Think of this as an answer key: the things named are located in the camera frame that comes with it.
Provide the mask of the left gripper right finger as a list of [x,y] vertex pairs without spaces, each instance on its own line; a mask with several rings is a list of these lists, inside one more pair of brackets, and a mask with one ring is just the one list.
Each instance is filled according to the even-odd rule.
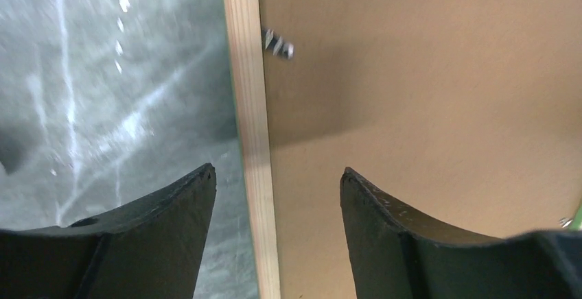
[[580,298],[581,233],[498,239],[433,218],[352,168],[340,181],[359,298]]

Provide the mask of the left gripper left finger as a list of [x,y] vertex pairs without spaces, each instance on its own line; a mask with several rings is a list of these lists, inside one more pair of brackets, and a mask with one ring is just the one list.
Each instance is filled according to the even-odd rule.
[[216,199],[206,163],[70,226],[1,231],[2,298],[192,298]]

